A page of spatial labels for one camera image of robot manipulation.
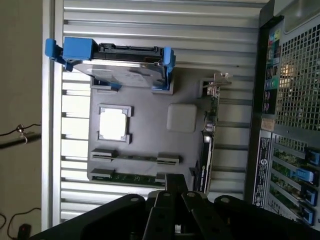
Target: corrugated metal panel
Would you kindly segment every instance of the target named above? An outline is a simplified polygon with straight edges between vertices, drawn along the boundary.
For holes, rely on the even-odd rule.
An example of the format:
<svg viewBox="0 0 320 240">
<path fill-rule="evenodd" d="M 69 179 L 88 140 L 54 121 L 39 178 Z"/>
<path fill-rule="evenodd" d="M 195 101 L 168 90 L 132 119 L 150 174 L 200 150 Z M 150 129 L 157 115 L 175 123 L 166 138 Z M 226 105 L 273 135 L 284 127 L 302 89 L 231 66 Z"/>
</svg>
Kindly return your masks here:
<svg viewBox="0 0 320 240">
<path fill-rule="evenodd" d="M 209 199 L 242 199 L 258 17 L 267 0 L 64 1 L 64 36 L 98 43 L 172 46 L 177 67 L 234 75 L 221 92 L 217 148 Z M 113 186 L 87 179 L 89 77 L 62 74 L 61 219 L 66 220 L 128 193 L 147 197 L 154 189 Z"/>
</svg>

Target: floor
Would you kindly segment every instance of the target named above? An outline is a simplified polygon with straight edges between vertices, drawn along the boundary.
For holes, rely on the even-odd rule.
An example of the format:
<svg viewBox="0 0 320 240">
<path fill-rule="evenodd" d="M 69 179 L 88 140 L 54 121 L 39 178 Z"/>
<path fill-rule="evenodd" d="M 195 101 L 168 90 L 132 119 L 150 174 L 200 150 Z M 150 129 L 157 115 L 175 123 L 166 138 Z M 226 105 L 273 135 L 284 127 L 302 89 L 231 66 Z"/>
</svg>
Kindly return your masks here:
<svg viewBox="0 0 320 240">
<path fill-rule="evenodd" d="M 0 1 L 0 134 L 19 124 L 41 123 L 42 1 Z M 40 132 L 35 126 L 29 129 Z M 1 136 L 0 143 L 18 137 Z M 41 207 L 41 141 L 0 150 L 0 213 L 9 221 L 13 214 Z M 0 230 L 7 240 L 8 221 Z M 10 235 L 17 237 L 21 224 L 41 230 L 39 210 L 17 216 Z"/>
</svg>

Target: cable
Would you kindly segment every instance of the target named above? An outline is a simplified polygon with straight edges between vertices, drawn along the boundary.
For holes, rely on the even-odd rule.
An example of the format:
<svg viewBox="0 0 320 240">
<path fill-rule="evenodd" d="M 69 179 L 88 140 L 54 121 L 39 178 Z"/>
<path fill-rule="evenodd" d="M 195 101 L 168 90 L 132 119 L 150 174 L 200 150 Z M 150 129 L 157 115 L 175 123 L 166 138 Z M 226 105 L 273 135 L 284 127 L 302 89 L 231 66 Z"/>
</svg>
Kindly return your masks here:
<svg viewBox="0 0 320 240">
<path fill-rule="evenodd" d="M 35 208 L 32 208 L 31 210 L 26 211 L 26 212 L 16 213 L 16 214 L 14 214 L 14 215 L 11 217 L 11 219 L 10 219 L 10 221 L 9 221 L 9 224 L 8 224 L 8 228 L 6 229 L 6 234 L 7 234 L 7 236 L 8 236 L 10 239 L 12 239 L 12 240 L 16 240 L 16 239 L 17 239 L 17 238 L 15 238 L 15 237 L 10 236 L 10 233 L 9 233 L 10 225 L 11 225 L 11 223 L 13 222 L 14 218 L 15 218 L 16 216 L 29 214 L 29 213 L 31 213 L 31 212 L 34 211 L 34 210 L 40 210 L 40 211 L 41 211 L 41 208 L 35 207 Z"/>
<path fill-rule="evenodd" d="M 33 127 L 33 126 L 38 126 L 38 127 L 40 127 L 41 124 L 35 124 L 35 123 L 34 123 L 34 124 L 31 124 L 30 126 L 22 127 L 22 128 L 20 128 L 20 129 L 21 129 L 21 130 L 24 130 L 24 129 L 31 128 L 31 127 Z M 14 133 L 14 132 L 16 132 L 16 131 L 17 131 L 17 129 L 12 130 L 12 131 L 7 132 L 7 133 L 0 134 L 0 137 L 10 135 L 10 134 L 12 134 L 12 133 Z"/>
<path fill-rule="evenodd" d="M 7 223 L 7 218 L 5 215 L 3 215 L 2 213 L 0 213 L 0 216 L 3 217 L 3 220 L 4 220 L 4 223 L 0 226 L 0 230 L 4 228 L 4 226 L 6 225 Z"/>
</svg>

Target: metal mesh grille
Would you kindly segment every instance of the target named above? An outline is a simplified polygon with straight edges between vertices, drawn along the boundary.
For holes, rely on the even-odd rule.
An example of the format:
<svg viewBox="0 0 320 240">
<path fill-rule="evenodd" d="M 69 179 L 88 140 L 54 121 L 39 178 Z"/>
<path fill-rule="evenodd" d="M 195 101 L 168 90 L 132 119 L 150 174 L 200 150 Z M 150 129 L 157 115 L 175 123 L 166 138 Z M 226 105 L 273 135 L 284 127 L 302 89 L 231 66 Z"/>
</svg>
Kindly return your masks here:
<svg viewBox="0 0 320 240">
<path fill-rule="evenodd" d="M 277 124 L 320 131 L 320 25 L 282 45 Z"/>
<path fill-rule="evenodd" d="M 293 140 L 291 138 L 279 135 L 275 136 L 275 143 L 300 152 L 304 152 L 305 147 L 307 146 L 305 142 Z"/>
</svg>

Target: wall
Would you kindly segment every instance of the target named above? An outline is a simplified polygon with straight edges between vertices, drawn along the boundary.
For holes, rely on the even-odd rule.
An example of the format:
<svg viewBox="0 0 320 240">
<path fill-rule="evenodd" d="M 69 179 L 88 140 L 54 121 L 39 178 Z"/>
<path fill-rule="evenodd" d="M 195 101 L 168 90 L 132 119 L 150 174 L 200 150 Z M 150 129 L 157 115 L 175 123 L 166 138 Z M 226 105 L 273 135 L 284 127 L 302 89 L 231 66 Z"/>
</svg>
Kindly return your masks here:
<svg viewBox="0 0 320 240">
<path fill-rule="evenodd" d="M 41 121 L 42 1 L 0 1 L 0 134 L 18 124 Z M 41 131 L 40 127 L 32 131 Z M 0 142 L 18 137 L 0 136 Z M 9 221 L 15 213 L 41 207 L 41 142 L 0 150 L 0 213 Z M 20 224 L 40 231 L 40 211 L 18 216 L 10 233 L 17 236 Z M 0 230 L 6 240 L 7 226 Z"/>
</svg>

